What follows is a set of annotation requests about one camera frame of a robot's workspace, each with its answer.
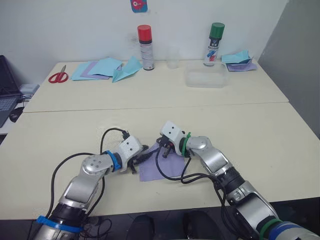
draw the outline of green cap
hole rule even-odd
[[[214,22],[211,25],[210,37],[214,39],[221,39],[224,33],[225,25],[221,22]]]

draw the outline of robotic arm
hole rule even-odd
[[[235,215],[250,237],[269,240],[320,240],[316,234],[291,222],[281,222],[274,208],[262,195],[244,180],[232,163],[206,136],[185,135],[178,126],[167,121],[160,134],[173,144],[175,152],[187,157],[188,153],[200,158],[209,175],[217,178],[225,189],[226,200],[235,207]]]
[[[106,151],[102,155],[86,157],[79,175],[71,180],[51,216],[37,219],[43,225],[34,240],[74,240],[83,230],[81,225],[98,190],[99,180],[110,172],[124,172],[128,161],[142,149],[139,140],[129,136],[115,153]]]

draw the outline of blue ring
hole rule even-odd
[[[110,152],[109,150],[105,151],[106,154],[108,154],[113,162],[113,166],[114,166],[114,170],[118,170],[121,169],[121,165],[118,163],[116,156]]]
[[[37,218],[36,222],[39,224],[47,225],[47,226],[54,228],[54,229],[60,229],[60,230],[67,231],[70,233],[75,233],[75,234],[83,231],[82,227],[67,226],[67,225],[59,224],[59,223],[56,223],[54,221],[47,219],[45,216],[39,216]]]
[[[276,240],[276,238],[285,230],[288,229],[294,229],[294,228],[302,228],[302,226],[299,226],[295,223],[292,223],[290,221],[284,221],[275,228],[273,228],[269,234],[269,240]]]

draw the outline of laptop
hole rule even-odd
[[[5,56],[0,55],[0,128],[21,99],[21,92]]]

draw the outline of laptop keyboard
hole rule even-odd
[[[12,104],[16,101],[16,98],[4,98],[0,99],[0,111],[10,110]]]

